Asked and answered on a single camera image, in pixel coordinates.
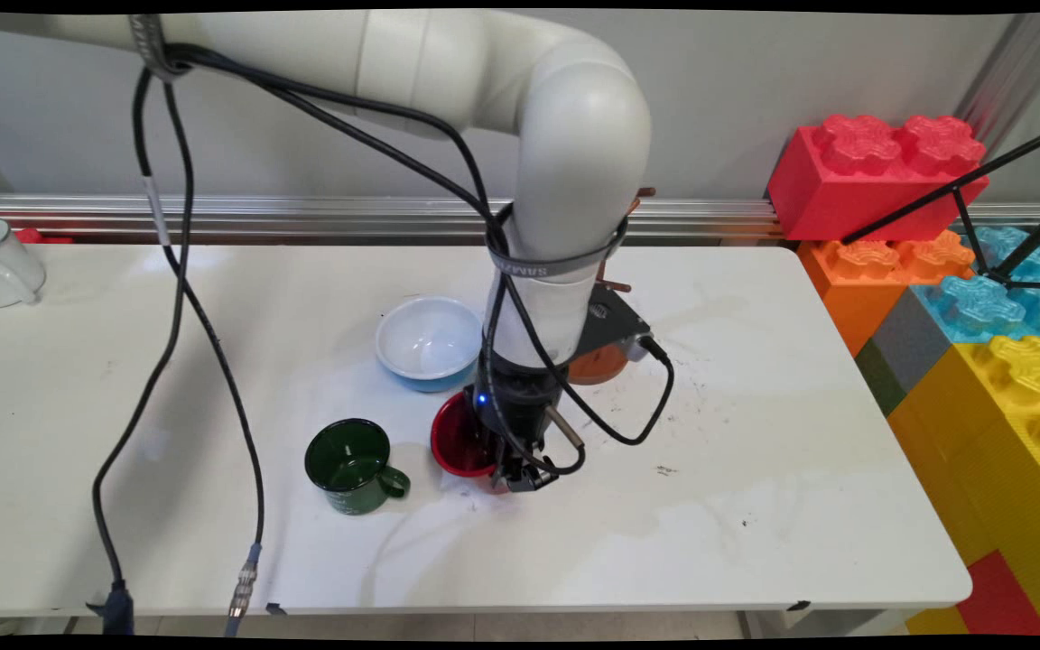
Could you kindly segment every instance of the white enamel mug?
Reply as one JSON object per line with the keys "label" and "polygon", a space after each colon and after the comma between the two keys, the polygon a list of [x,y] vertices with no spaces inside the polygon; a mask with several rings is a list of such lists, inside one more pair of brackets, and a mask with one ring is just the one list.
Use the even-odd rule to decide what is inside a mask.
{"label": "white enamel mug", "polygon": [[37,302],[37,289],[46,281],[46,270],[16,234],[10,225],[0,218],[0,307],[24,302]]}

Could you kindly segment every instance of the black metal rod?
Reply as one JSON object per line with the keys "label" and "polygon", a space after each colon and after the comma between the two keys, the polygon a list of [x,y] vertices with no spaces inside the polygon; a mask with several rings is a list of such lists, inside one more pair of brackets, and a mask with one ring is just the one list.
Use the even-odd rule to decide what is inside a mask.
{"label": "black metal rod", "polygon": [[1029,237],[1022,239],[1022,242],[1016,245],[1014,252],[1011,252],[1002,263],[997,264],[994,270],[1000,272],[1003,276],[1010,277],[1011,272],[1014,272],[1014,269],[1018,267],[1018,264],[1022,263],[1024,258],[1028,258],[1037,246],[1040,246],[1040,223]]}
{"label": "black metal rod", "polygon": [[881,230],[882,228],[890,225],[890,223],[894,223],[896,222],[896,219],[900,219],[901,217],[911,213],[911,211],[919,209],[920,207],[925,207],[929,205],[929,203],[936,202],[937,199],[940,199],[945,194],[948,194],[951,190],[954,190],[955,188],[961,188],[961,186],[977,181],[979,180],[979,178],[986,176],[986,174],[993,173],[994,170],[998,168],[999,166],[1011,163],[1016,159],[1020,159],[1020,157],[1026,155],[1029,152],[1035,151],[1035,149],[1038,148],[1040,148],[1040,135],[1035,137],[1035,139],[1029,140],[1029,142],[1021,145],[1019,148],[1012,149],[1012,151],[995,157],[995,159],[979,166],[979,168],[973,170],[973,172],[962,175],[961,177],[958,177],[957,180],[946,182],[945,185],[941,185],[940,188],[934,189],[933,192],[930,192],[925,197],[921,197],[920,199],[916,199],[915,202],[910,202],[904,207],[901,207],[901,209],[895,209],[891,211],[891,213],[888,213],[887,215],[880,217],[878,222],[870,223],[869,226],[864,226],[862,228],[859,228],[858,230],[855,231],[855,233],[849,235],[849,237],[841,239],[841,243],[856,242],[856,240],[858,240],[859,238],[875,233],[875,231]]}
{"label": "black metal rod", "polygon": [[961,188],[954,188],[954,201],[957,202],[957,210],[961,213],[961,225],[965,226],[965,236],[969,239],[969,245],[973,246],[973,257],[978,262],[978,268],[974,268],[974,271],[985,272],[989,268],[986,264],[986,256],[982,254],[982,243],[978,242],[973,223],[969,220],[969,209],[965,206],[965,199],[961,198]]}
{"label": "black metal rod", "polygon": [[1022,283],[1019,280],[1011,280],[1006,284],[1008,289],[1040,289],[1040,283]]}

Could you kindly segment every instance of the green enamel mug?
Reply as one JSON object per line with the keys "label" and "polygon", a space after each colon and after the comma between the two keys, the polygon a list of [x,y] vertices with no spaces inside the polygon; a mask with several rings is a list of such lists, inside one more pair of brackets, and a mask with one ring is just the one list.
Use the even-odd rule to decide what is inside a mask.
{"label": "green enamel mug", "polygon": [[388,497],[408,496],[412,489],[408,476],[387,464],[391,453],[392,444],[380,424],[353,417],[315,434],[307,445],[305,470],[335,510],[364,515]]}

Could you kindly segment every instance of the green lego brick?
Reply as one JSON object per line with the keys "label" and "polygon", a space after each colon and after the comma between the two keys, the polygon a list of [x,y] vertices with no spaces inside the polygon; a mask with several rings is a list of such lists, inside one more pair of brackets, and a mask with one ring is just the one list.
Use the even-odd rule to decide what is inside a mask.
{"label": "green lego brick", "polygon": [[865,342],[854,361],[858,362],[858,369],[878,400],[882,415],[887,417],[905,399],[905,388],[894,378],[893,370],[873,339]]}

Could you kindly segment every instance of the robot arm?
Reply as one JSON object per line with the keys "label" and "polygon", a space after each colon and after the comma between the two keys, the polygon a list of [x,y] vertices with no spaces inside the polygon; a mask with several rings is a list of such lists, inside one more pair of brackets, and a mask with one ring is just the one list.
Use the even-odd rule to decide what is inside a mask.
{"label": "robot arm", "polygon": [[[619,54],[560,24],[486,9],[164,14],[167,42],[206,46],[294,81],[417,108],[454,128],[520,136],[513,255],[551,260],[601,246],[635,197],[651,135],[648,106]],[[125,16],[0,14],[0,30],[135,49]],[[349,106],[333,110],[355,114]],[[359,116],[422,136],[402,119]],[[597,264],[517,279],[557,363],[575,349]],[[540,367],[511,301],[496,350]]]}

